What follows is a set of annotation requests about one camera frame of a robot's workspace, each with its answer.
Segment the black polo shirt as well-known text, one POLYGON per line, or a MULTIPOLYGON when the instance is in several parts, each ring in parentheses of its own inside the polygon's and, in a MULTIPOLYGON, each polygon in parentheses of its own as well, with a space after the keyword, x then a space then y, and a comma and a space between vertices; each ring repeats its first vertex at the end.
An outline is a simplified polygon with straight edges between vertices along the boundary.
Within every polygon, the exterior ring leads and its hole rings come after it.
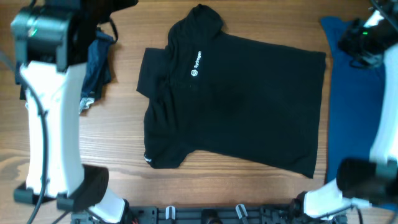
POLYGON ((215 10, 193 7, 144 52, 144 159, 173 169, 205 150, 313 177, 325 59, 229 35, 215 10))

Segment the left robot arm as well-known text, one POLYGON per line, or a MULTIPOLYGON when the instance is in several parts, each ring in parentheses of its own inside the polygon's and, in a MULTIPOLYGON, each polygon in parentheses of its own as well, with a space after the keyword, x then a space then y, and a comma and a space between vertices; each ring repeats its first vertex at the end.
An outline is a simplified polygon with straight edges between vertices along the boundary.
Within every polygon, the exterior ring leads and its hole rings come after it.
POLYGON ((99 223, 135 223, 129 203, 108 187, 105 167, 81 162, 79 107, 88 49, 99 24, 134 1, 46 1, 23 7, 11 22, 18 81, 29 113, 30 163, 14 190, 17 203, 56 201, 64 213, 99 223))

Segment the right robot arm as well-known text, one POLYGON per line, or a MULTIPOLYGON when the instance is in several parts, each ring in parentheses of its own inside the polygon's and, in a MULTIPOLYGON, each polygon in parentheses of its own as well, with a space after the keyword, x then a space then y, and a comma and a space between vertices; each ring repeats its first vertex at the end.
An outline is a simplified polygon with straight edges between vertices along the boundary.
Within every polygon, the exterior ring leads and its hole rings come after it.
POLYGON ((397 2, 366 20, 321 20, 333 57, 326 184, 301 193, 286 223, 345 223, 348 210, 397 206, 397 2))

